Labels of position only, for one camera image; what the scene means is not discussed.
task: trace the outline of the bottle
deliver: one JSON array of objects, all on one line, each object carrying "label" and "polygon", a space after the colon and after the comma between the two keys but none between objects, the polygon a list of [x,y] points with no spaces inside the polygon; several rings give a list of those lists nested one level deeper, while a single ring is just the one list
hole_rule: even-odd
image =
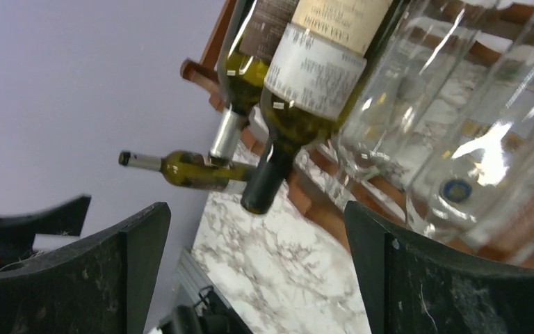
[{"label": "bottle", "polygon": [[301,147],[338,131],[357,79],[382,53],[408,2],[300,0],[261,93],[269,139],[243,193],[247,211],[265,214]]},{"label": "bottle", "polygon": [[160,172],[174,186],[235,194],[243,192],[255,170],[238,162],[214,166],[204,155],[187,151],[174,151],[164,158],[122,151],[119,163]]},{"label": "bottle", "polygon": [[208,157],[224,166],[259,103],[263,81],[298,0],[238,0],[218,57],[226,107]]},{"label": "bottle", "polygon": [[[415,232],[440,242],[463,236],[486,224],[511,186],[530,176],[534,47],[527,42],[534,44],[534,16],[412,180],[406,216]],[[508,214],[502,216],[511,221]]]}]

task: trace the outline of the wine bottle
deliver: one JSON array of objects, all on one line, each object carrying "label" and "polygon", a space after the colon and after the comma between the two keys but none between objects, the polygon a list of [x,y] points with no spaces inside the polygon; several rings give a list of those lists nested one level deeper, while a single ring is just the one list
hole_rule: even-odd
[{"label": "wine bottle", "polygon": [[409,2],[300,0],[261,93],[269,139],[243,193],[247,211],[265,214],[301,147],[339,130],[359,76],[370,72]]},{"label": "wine bottle", "polygon": [[218,57],[218,79],[226,108],[208,157],[225,165],[234,155],[252,107],[298,0],[238,0]]},{"label": "wine bottle", "polygon": [[243,192],[255,170],[238,162],[215,166],[204,155],[187,151],[174,151],[164,158],[122,151],[119,163],[160,172],[174,186],[235,194]]}]

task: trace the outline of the wine rack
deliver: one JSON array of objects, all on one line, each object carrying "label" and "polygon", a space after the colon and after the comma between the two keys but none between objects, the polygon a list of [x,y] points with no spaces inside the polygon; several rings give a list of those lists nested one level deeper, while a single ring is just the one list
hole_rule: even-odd
[{"label": "wine rack", "polygon": [[[222,112],[225,103],[220,97],[220,84],[218,83],[218,75],[214,68],[218,60],[220,48],[235,3],[236,0],[225,0],[199,61],[194,61],[188,58],[181,65],[181,77],[203,88],[209,94],[210,105],[218,112]],[[457,9],[457,6],[454,6],[454,15],[457,12]],[[514,40],[521,33],[523,25],[527,23],[533,13],[534,6],[513,3],[506,9],[495,12],[491,22],[485,29],[483,29],[483,32],[500,38]],[[413,34],[413,38],[424,38],[423,42],[432,46],[438,45],[441,41],[441,37],[424,35],[422,30],[420,34]],[[488,66],[495,63],[500,55],[501,54],[498,51],[476,41],[467,55],[467,60],[472,63]],[[264,144],[254,137],[248,127],[243,130],[241,141],[246,148],[254,154],[260,156],[263,152]],[[309,149],[308,155],[311,161],[323,172],[326,172],[329,175],[334,175],[336,173],[338,169],[337,163],[326,154],[323,154],[320,150],[316,148]],[[293,172],[287,178],[287,183],[289,185],[288,199],[298,211],[305,218],[329,232],[347,251],[349,251],[349,243],[343,222],[343,213],[330,200],[327,194],[324,193],[310,179],[308,174],[297,165],[294,166]],[[403,189],[394,186],[382,176],[370,179],[369,184],[393,200],[403,212],[405,211],[405,194],[403,193]],[[403,218],[397,217],[393,212],[388,210],[386,206],[381,203],[381,200],[379,200],[365,186],[358,184],[352,190],[352,193],[363,205],[366,205],[373,211],[396,224],[404,225]],[[459,251],[471,253],[471,249],[460,240],[452,241],[449,246],[458,249]]]}]

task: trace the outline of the clear glass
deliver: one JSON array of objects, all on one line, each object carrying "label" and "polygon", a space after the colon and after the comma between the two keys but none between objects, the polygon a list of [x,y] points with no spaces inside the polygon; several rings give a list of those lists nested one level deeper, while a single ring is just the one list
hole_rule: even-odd
[{"label": "clear glass", "polygon": [[526,41],[534,45],[534,16],[413,179],[406,217],[414,231],[448,242],[534,177],[534,47]]},{"label": "clear glass", "polygon": [[461,1],[414,1],[341,131],[332,141],[339,172],[327,191],[343,208],[352,180],[379,174],[472,46],[491,8]]}]

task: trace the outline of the black object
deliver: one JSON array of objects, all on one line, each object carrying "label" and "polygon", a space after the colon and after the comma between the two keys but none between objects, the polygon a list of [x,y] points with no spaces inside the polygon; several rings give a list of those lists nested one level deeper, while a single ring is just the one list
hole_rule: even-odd
[{"label": "black object", "polygon": [[[252,334],[231,307],[226,306],[214,292],[205,287],[199,293],[196,305],[177,306],[168,319],[159,326],[163,334]],[[201,315],[196,311],[201,305]]]},{"label": "black object", "polygon": [[534,269],[454,250],[357,202],[345,225],[372,334],[534,333]]},{"label": "black object", "polygon": [[0,216],[0,270],[35,255],[36,234],[80,237],[90,202],[79,196],[43,212]]},{"label": "black object", "polygon": [[101,232],[3,268],[0,334],[141,334],[170,218],[166,203],[155,203]]}]

